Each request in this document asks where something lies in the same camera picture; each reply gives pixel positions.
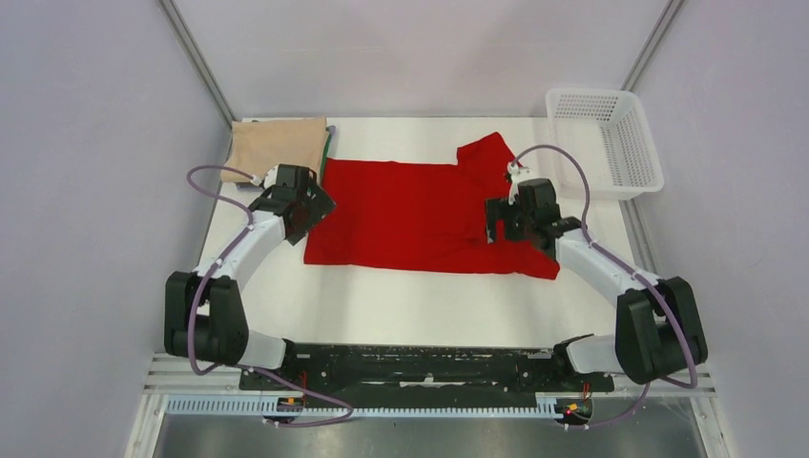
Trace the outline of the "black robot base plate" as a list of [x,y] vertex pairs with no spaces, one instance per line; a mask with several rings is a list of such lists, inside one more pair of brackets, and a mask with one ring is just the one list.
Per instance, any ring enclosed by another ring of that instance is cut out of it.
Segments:
[[538,393],[610,393],[549,348],[295,343],[278,374],[360,408],[530,407]]

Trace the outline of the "red t shirt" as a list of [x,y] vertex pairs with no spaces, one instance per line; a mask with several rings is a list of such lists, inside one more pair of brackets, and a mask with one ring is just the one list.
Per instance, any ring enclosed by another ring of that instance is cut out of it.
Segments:
[[303,260],[555,280],[559,264],[528,242],[487,240],[485,203],[508,195],[513,157],[494,132],[459,147],[453,164],[330,158],[323,188],[336,208],[308,234]]

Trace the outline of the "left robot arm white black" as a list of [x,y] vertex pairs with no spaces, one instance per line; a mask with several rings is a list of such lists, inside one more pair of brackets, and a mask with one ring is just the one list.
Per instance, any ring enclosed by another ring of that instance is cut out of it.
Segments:
[[164,348],[190,361],[263,368],[265,379],[284,389],[300,376],[299,362],[288,356],[293,344],[251,329],[241,292],[274,249],[299,243],[336,204],[304,166],[281,164],[248,179],[261,189],[250,204],[218,197],[245,215],[237,232],[217,255],[166,281]]

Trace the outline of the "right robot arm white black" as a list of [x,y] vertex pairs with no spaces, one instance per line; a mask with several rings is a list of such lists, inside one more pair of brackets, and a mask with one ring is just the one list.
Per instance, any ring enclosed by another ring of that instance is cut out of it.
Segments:
[[564,218],[546,178],[514,186],[506,198],[485,203],[486,236],[526,241],[572,271],[615,309],[611,335],[585,335],[557,344],[553,381],[575,389],[591,373],[622,373],[638,385],[665,381],[694,388],[708,350],[690,284],[662,279],[618,258],[598,243],[585,221]]

